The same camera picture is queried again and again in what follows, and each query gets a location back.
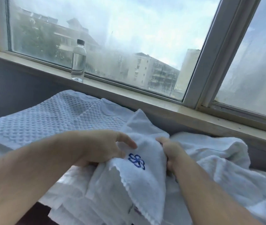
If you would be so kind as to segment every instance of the window sill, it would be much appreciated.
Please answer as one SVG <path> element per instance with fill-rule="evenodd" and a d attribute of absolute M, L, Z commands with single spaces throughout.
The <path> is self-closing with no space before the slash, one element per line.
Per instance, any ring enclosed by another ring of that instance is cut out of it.
<path fill-rule="evenodd" d="M 22 71 L 70 86 L 73 90 L 99 98 L 106 98 L 131 109 L 142 109 L 145 113 L 175 121 L 178 124 L 205 132 L 211 136 L 238 137 L 243 139 L 249 146 L 266 151 L 266 131 L 214 117 L 179 104 L 98 80 L 84 78 L 84 83 L 79 83 L 71 80 L 70 73 L 67 71 L 12 54 L 0 52 L 0 60 L 8 64 L 18 64 Z"/>

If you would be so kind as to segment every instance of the bottle cap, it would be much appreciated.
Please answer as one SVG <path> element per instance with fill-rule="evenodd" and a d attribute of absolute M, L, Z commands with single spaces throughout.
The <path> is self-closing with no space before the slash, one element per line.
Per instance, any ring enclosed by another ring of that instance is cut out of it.
<path fill-rule="evenodd" d="M 77 39 L 77 44 L 84 45 L 85 42 L 83 40 L 81 40 L 81 39 Z"/>

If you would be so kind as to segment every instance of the water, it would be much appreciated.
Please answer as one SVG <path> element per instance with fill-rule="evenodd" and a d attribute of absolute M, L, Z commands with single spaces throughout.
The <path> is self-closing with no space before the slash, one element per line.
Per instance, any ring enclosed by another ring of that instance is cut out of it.
<path fill-rule="evenodd" d="M 71 79 L 83 82 L 86 64 L 86 55 L 73 53 L 73 63 L 71 68 Z"/>

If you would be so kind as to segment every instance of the blue embroidered logo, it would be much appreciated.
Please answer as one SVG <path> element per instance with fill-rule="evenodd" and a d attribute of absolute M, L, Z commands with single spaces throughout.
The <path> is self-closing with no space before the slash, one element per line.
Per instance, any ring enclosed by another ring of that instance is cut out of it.
<path fill-rule="evenodd" d="M 133 155 L 132 153 L 130 153 L 128 160 L 130 160 L 130 162 L 132 162 L 136 167 L 142 167 L 143 170 L 146 169 L 144 166 L 144 161 L 141 160 L 140 155 Z"/>

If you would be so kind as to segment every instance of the white window frame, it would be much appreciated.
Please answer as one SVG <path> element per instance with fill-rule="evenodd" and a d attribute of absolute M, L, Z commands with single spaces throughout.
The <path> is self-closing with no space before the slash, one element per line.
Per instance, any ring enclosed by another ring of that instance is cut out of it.
<path fill-rule="evenodd" d="M 0 51 L 70 72 L 69 68 L 11 51 L 8 1 L 0 0 Z M 259 3 L 260 0 L 220 1 L 182 101 L 91 73 L 85 77 L 266 130 L 265 115 L 214 101 Z"/>

